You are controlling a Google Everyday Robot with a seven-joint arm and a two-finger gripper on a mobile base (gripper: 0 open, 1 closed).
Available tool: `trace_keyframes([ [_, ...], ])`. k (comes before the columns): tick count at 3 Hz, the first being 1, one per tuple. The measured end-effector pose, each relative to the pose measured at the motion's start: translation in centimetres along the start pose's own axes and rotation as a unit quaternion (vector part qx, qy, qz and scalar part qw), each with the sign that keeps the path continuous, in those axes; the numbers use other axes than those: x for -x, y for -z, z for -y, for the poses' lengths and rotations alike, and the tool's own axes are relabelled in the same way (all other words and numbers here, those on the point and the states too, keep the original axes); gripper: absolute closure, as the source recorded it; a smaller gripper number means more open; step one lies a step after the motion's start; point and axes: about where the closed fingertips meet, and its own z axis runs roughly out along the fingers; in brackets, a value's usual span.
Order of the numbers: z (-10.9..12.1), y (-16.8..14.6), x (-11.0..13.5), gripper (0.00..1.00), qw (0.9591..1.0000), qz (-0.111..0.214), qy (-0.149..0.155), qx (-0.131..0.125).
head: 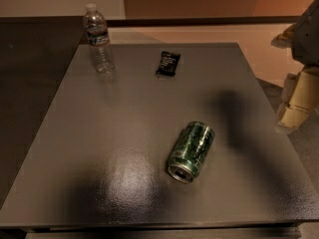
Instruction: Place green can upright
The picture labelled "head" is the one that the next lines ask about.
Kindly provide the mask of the white-grey gripper body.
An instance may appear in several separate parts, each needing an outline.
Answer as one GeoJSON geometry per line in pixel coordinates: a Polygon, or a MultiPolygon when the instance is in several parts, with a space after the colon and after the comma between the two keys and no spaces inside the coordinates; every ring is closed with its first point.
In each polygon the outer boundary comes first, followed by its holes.
{"type": "Polygon", "coordinates": [[[319,0],[314,0],[296,22],[292,57],[303,65],[319,66],[319,0]]]}

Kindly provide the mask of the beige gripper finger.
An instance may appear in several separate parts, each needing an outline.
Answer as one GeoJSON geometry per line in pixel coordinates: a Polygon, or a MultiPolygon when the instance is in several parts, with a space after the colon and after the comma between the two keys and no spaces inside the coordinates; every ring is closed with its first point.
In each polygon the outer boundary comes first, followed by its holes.
{"type": "Polygon", "coordinates": [[[271,45],[280,49],[287,49],[292,46],[292,39],[295,33],[296,25],[293,24],[286,28],[282,33],[277,35],[272,41],[271,45]]]}
{"type": "Polygon", "coordinates": [[[276,130],[289,134],[300,128],[318,105],[319,68],[305,66],[297,75],[288,74],[276,113],[276,130]]]}

